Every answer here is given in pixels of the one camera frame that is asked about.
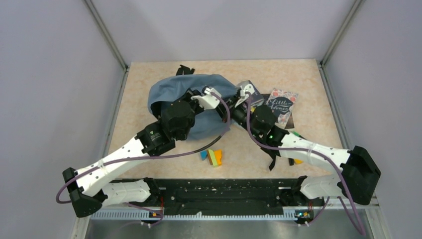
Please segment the Robinson Crusoe book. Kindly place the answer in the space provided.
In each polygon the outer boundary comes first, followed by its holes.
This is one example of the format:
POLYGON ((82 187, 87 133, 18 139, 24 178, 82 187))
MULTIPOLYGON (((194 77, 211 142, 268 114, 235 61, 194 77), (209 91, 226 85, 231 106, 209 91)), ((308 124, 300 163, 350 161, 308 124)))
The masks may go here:
POLYGON ((245 80, 236 85, 237 88, 245 88, 247 85, 251 85, 254 89, 254 93, 251 95, 251 104, 250 104, 250 110, 251 112, 254 112, 255 108, 264 104, 264 97, 263 95, 258 91, 256 86, 250 81, 245 80))

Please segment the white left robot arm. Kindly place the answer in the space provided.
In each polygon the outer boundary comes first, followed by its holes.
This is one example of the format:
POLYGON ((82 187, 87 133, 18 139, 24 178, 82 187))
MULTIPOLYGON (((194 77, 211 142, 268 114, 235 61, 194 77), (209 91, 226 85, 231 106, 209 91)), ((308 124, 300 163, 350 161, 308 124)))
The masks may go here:
POLYGON ((76 216, 87 217, 114 204, 157 204, 160 190, 153 179, 132 182, 115 182, 115 179, 135 166, 174 149, 177 140, 187 139, 196 115, 206 109, 208 100, 219 102, 213 95, 187 90, 170 103, 156 122, 146 126, 116 151, 90 166, 64 170, 63 178, 76 216))

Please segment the blue student backpack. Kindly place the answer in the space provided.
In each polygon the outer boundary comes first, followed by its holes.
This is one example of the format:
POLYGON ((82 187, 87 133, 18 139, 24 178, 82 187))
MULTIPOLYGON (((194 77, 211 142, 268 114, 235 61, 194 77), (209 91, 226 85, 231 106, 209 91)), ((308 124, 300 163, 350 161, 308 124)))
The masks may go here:
POLYGON ((200 112, 195 116, 187 140, 200 140, 212 136, 221 136, 229 131, 225 120, 216 109, 204 109, 198 103, 205 96, 205 88, 213 88, 219 97, 226 100, 237 93, 235 85, 219 74, 195 74, 193 68, 180 65, 176 75, 155 83, 149 90, 147 107, 156 118, 163 116, 173 102, 186 100, 200 112))

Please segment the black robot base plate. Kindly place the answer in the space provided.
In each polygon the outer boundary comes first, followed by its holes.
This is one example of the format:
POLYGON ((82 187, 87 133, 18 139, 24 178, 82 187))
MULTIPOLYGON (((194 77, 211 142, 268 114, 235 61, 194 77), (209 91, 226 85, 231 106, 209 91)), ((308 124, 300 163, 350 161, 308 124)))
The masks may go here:
POLYGON ((281 215, 287 207, 323 206, 326 197, 308 199, 298 179, 153 179, 146 178, 151 196, 141 207, 157 206, 166 216, 281 215))

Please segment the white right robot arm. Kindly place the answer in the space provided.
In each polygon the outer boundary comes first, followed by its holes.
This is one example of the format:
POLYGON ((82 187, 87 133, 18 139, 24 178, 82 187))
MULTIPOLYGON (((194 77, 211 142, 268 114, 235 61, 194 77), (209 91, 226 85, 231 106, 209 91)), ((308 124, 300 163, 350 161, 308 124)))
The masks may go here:
POLYGON ((298 188, 292 191, 296 204, 305 205, 319 197, 341 196, 359 205, 370 204, 381 171, 367 149, 362 146, 342 149, 311 142, 276 126, 275 116, 268 106, 259 106, 251 113, 236 105, 239 99, 235 95, 221 102, 223 119, 234 120, 272 157, 298 159, 331 173, 318 177, 302 176, 298 188))

